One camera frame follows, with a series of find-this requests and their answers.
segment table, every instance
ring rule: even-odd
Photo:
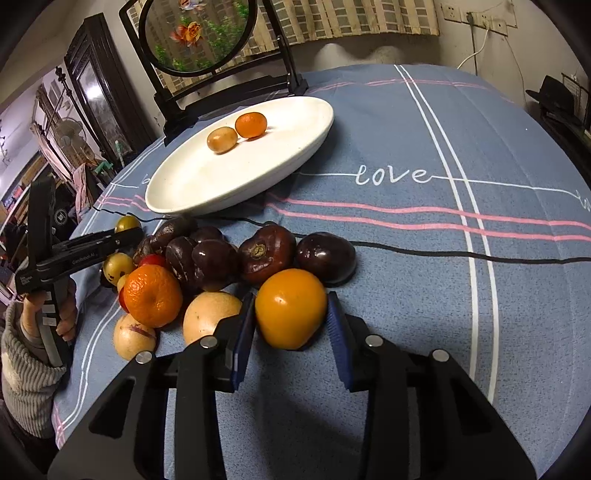
[[[343,67],[306,79],[307,95],[335,110],[326,142],[266,194],[220,214],[235,220],[201,224],[220,227],[235,244],[257,229],[243,220],[250,219],[425,251],[591,255],[591,191],[544,130],[482,79],[428,65]],[[106,209],[154,218],[144,202],[151,175],[214,120],[168,147],[162,140],[148,147],[75,235],[112,228],[117,216]],[[160,223],[144,224],[146,233]],[[345,310],[409,351],[449,351],[541,475],[591,405],[588,264],[508,265],[362,247],[358,257],[353,280],[337,289]],[[75,280],[80,331],[70,381],[54,403],[59,445],[125,364],[112,346],[122,314],[116,296],[99,287],[98,266]],[[179,326],[161,333],[158,355],[182,348]],[[241,389],[218,394],[217,403],[229,479],[354,478],[366,396],[342,387],[325,333],[306,352],[272,350],[256,337]],[[173,420],[169,410],[171,479]]]

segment yellow fruit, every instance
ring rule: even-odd
[[[121,217],[115,225],[115,233],[122,232],[123,230],[129,230],[130,228],[136,228],[141,226],[139,220],[133,215],[125,215]]]
[[[156,332],[135,320],[130,314],[123,315],[113,331],[113,346],[117,354],[131,360],[138,353],[156,349]]]
[[[207,146],[215,153],[224,153],[238,142],[238,134],[231,127],[216,128],[207,136]]]
[[[131,257],[120,252],[109,255],[103,263],[103,274],[115,287],[123,275],[132,273],[134,269],[135,265]]]
[[[207,335],[213,335],[220,320],[240,313],[242,302],[224,291],[206,291],[187,307],[183,321],[183,336],[187,345]]]
[[[117,282],[117,293],[121,291],[123,287],[125,287],[125,282],[127,281],[127,275],[123,275],[119,281]]]
[[[259,329],[269,345],[285,350],[304,346],[324,321],[326,292],[306,270],[280,271],[263,283],[255,300]]]
[[[255,138],[265,133],[267,119],[259,112],[245,113],[236,119],[234,127],[241,137]]]

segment mandarin orange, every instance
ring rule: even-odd
[[[133,318],[152,328],[172,322],[183,305],[178,280],[160,265],[143,265],[130,273],[123,297]]]
[[[236,119],[234,128],[241,137],[259,137],[267,129],[267,119],[265,115],[259,112],[245,113]]]

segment beige curtain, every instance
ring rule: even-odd
[[[35,136],[37,140],[37,144],[39,145],[39,149],[41,153],[46,158],[46,160],[51,164],[53,171],[66,183],[72,183],[70,180],[70,172],[66,170],[66,167],[60,161],[56,153],[51,149],[49,145],[49,141],[47,137],[42,133],[41,125],[38,123],[31,124],[31,133]]]
[[[154,3],[163,16],[163,25],[181,14],[178,0],[155,0]],[[206,2],[206,5],[210,6],[211,3],[232,5],[233,1],[217,0]],[[128,10],[136,31],[144,4],[145,0],[138,0]],[[291,45],[377,33],[439,35],[434,0],[274,0],[273,4]],[[273,29],[259,0],[252,35],[242,51],[225,68],[243,63],[253,55],[277,49],[277,41],[273,36]],[[156,72],[162,86],[171,93],[208,77],[174,77],[157,69]]]

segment gray knitted sleeve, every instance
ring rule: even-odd
[[[2,334],[2,394],[8,411],[19,425],[38,438],[53,436],[53,395],[66,367],[53,368],[35,358],[19,340],[17,320],[22,304],[12,302],[6,310]]]

